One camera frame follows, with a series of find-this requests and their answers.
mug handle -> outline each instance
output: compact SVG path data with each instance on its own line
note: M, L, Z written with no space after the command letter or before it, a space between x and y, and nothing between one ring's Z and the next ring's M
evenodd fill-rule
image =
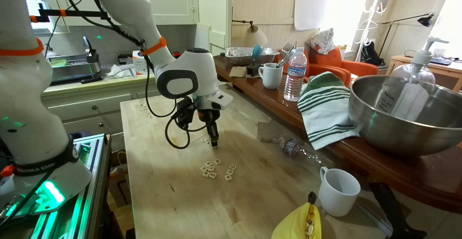
M319 175L321 176L321 181L322 181L322 178L324 178L324 174L327 172L327 170L329 170L328 167L321 167L321 169L319 170Z
M260 75L261 79L263 79L263 67L258 68L258 74Z

cup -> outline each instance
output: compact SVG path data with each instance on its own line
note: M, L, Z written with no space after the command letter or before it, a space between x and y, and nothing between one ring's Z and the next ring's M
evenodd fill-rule
M319 200L331 216L345 216L353 207L361 186L350 173L339 169L322 167Z
M282 66L276 68L277 63L264 63L258 69L258 74L263 80L263 86L267 89L277 89L281 84L282 79Z

dish towel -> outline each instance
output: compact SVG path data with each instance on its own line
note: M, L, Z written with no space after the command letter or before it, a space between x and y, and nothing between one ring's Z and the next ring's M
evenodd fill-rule
M350 90L330 72L310 77L297 102L311 145L318 150L346 137L359 136L348 117Z

floor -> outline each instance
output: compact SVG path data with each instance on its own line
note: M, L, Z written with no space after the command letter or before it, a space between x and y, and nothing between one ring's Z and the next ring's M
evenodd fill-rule
M132 204L118 208L111 193L108 192L108 205L111 211L114 212L120 229L122 230L122 234L125 237L125 232L135 227L133 222Z

window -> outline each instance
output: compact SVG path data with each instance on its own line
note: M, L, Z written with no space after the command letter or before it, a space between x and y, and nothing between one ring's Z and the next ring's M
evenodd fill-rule
M324 29L334 29L335 45L353 43L366 0L327 0L322 24Z
M40 8L38 6L39 3L45 7L45 4L42 0L26 0L27 3L27 9L29 11L29 15L34 15L34 16L40 16L40 13L38 12L38 9ZM33 29L50 29L52 27L50 22L37 22L33 23L31 22L32 28Z
M444 48L446 57L462 57L462 0L446 0L430 36L449 41L434 43L435 48Z

